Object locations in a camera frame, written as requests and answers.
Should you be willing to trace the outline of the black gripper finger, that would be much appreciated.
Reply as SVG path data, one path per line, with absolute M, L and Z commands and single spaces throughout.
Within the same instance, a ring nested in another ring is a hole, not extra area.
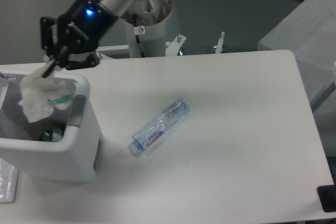
M 60 67 L 61 69 L 65 68 L 66 70 L 78 70 L 93 68 L 100 63 L 100 59 L 94 52 L 87 55 L 87 57 L 82 61 L 69 59 L 69 56 L 71 54 L 71 48 L 66 48 L 60 55 L 56 56 L 51 60 L 51 65 L 43 71 L 41 77 L 47 78 L 48 76 L 50 76 L 54 71 L 55 67 Z
M 58 18 L 43 16 L 40 18 L 40 40 L 41 48 L 49 60 L 55 64 L 61 64 L 61 44 L 55 37 L 54 30 L 58 28 Z

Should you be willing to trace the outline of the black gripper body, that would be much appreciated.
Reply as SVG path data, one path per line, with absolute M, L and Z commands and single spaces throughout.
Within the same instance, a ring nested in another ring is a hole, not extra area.
M 73 54 L 96 50 L 100 39 L 114 25 L 118 17 L 109 12 L 103 0 L 75 0 L 57 20 L 57 42 L 70 48 Z

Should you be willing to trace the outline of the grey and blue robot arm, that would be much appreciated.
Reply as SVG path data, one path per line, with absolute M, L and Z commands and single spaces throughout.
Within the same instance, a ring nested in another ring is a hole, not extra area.
M 100 63 L 99 41 L 135 0 L 75 0 L 59 17 L 41 17 L 41 48 L 49 59 L 41 77 L 56 67 L 92 68 Z

